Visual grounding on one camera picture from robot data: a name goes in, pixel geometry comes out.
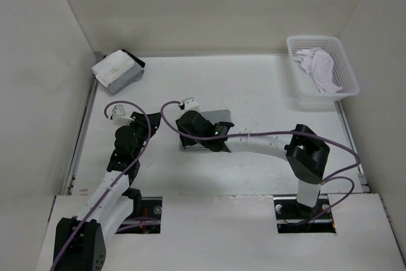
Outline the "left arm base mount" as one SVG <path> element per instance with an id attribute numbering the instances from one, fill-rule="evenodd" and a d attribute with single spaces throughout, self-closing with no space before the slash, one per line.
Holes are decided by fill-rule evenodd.
<path id="1" fill-rule="evenodd" d="M 144 197 L 139 208 L 125 218 L 117 234 L 159 234 L 162 218 L 162 198 Z"/>

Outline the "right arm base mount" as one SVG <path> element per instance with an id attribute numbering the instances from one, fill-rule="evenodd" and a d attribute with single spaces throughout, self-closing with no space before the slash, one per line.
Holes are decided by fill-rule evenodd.
<path id="1" fill-rule="evenodd" d="M 318 198 L 314 208 L 299 204 L 294 196 L 274 197 L 273 203 L 280 234 L 336 233 L 326 195 Z"/>

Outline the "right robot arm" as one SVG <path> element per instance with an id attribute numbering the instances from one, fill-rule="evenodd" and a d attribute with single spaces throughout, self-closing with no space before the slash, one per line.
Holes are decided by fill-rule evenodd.
<path id="1" fill-rule="evenodd" d="M 176 129 L 183 148 L 197 145 L 211 152 L 252 152 L 287 161 L 298 179 L 295 212 L 306 218 L 317 210 L 330 147 L 316 139 L 309 127 L 298 124 L 295 131 L 311 136 L 292 135 L 287 143 L 277 136 L 254 136 L 232 122 L 212 123 L 200 112 L 189 110 L 176 120 Z"/>

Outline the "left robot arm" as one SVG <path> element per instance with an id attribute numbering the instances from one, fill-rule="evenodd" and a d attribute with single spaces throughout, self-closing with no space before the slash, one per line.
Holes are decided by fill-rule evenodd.
<path id="1" fill-rule="evenodd" d="M 161 115 L 133 112 L 115 132 L 114 150 L 103 180 L 82 209 L 56 225 L 52 270 L 101 270 L 107 242 L 122 222 L 142 212 L 142 196 L 131 188 L 139 158 L 159 128 Z"/>

